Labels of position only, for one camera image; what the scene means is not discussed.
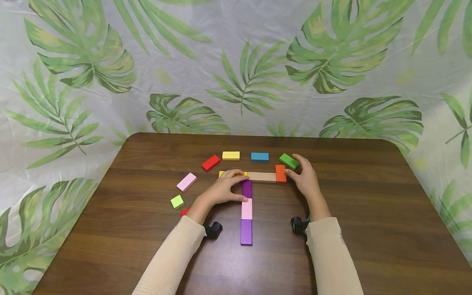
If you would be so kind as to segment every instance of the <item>red block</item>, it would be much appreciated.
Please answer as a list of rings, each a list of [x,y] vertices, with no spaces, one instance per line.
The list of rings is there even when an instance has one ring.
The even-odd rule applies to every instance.
[[[190,209],[190,208],[187,208],[187,209],[185,209],[185,210],[182,210],[182,211],[180,212],[180,216],[187,215],[187,212],[188,212],[189,209]]]
[[[211,158],[206,160],[203,164],[202,167],[205,169],[205,171],[210,171],[213,167],[216,166],[221,161],[220,158],[218,158],[216,155],[213,155]]]
[[[275,179],[277,183],[286,183],[285,165],[275,165]]]

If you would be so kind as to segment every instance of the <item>hand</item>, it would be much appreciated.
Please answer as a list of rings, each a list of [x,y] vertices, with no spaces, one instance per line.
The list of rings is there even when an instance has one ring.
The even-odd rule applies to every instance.
[[[245,196],[232,193],[231,187],[248,179],[249,177],[244,176],[244,172],[239,169],[225,171],[212,186],[196,198],[187,216],[196,223],[203,224],[214,205],[228,201],[247,202]]]
[[[293,154],[292,156],[300,163],[302,172],[301,174],[297,174],[292,170],[285,169],[285,173],[295,181],[296,186],[307,200],[323,197],[321,195],[320,185],[318,184],[318,177],[311,163],[299,154]]]

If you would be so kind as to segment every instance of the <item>long sleeve shirt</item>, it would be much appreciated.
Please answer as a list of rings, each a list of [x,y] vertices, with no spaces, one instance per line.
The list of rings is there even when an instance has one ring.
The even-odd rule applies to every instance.
[[[337,219],[330,217],[311,222],[306,235],[318,295],[362,295],[361,283]],[[183,216],[152,258],[132,295],[175,294],[203,237],[204,227]]]

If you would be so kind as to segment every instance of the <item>black object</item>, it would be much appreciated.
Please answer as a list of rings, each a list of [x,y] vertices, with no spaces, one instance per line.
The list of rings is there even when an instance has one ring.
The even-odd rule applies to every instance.
[[[205,228],[205,233],[207,234],[207,237],[210,239],[217,239],[219,233],[223,230],[223,226],[216,221],[213,222],[211,227],[205,223],[203,224],[203,227]]]
[[[292,225],[292,232],[294,234],[302,234],[308,224],[310,223],[310,216],[305,221],[302,221],[302,219],[298,216],[292,217],[292,220],[290,221],[290,224]]]

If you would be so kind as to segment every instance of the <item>blue block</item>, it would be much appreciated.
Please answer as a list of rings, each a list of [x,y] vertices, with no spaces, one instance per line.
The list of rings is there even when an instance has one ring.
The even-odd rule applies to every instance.
[[[269,162],[268,152],[252,152],[251,162]]]

